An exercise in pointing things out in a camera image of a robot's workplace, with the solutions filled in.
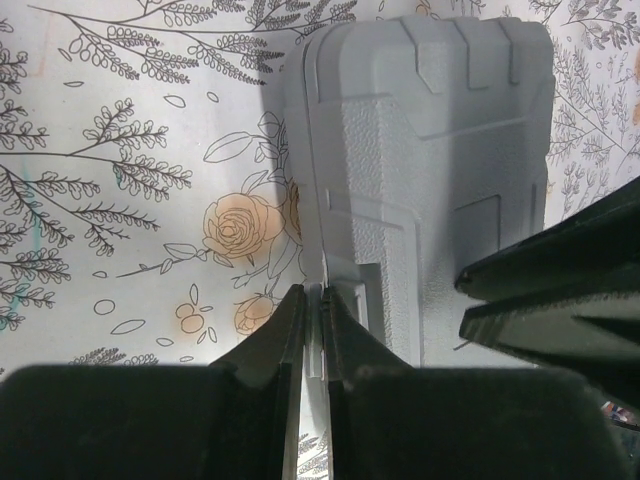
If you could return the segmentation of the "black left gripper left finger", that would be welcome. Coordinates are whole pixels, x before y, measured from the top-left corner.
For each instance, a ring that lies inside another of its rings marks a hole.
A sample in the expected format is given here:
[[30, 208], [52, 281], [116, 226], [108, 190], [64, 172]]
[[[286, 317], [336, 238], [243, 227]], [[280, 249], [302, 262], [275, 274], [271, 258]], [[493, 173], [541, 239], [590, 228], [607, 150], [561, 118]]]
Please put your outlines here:
[[292, 479], [306, 295], [207, 366], [34, 365], [1, 385], [5, 479]]

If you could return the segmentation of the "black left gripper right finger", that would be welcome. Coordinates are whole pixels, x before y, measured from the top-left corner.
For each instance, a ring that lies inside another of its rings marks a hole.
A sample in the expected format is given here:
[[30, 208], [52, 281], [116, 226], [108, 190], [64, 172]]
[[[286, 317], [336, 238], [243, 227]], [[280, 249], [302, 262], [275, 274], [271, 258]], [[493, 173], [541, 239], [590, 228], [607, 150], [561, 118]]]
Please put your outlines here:
[[336, 479], [626, 479], [630, 463], [580, 376], [417, 368], [326, 288], [322, 323]]

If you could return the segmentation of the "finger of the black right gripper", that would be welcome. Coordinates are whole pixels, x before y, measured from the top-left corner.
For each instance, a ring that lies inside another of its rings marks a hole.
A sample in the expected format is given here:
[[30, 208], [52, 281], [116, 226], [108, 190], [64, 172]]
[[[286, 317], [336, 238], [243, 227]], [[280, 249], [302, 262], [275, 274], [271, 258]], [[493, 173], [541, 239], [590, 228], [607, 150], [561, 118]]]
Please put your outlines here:
[[572, 370], [625, 405], [639, 403], [639, 292], [531, 295], [468, 309], [459, 334], [489, 349]]
[[639, 180], [459, 273], [455, 288], [499, 301], [639, 264]]

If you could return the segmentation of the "grey plastic tool case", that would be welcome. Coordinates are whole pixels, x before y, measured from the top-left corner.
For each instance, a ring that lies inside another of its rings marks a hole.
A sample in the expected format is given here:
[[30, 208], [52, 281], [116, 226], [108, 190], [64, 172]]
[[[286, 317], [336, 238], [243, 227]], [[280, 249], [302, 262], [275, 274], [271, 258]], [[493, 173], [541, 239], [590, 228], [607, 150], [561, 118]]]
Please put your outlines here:
[[466, 346], [461, 270], [544, 224], [554, 47], [514, 17], [323, 28], [284, 66], [302, 264], [416, 366], [512, 367]]

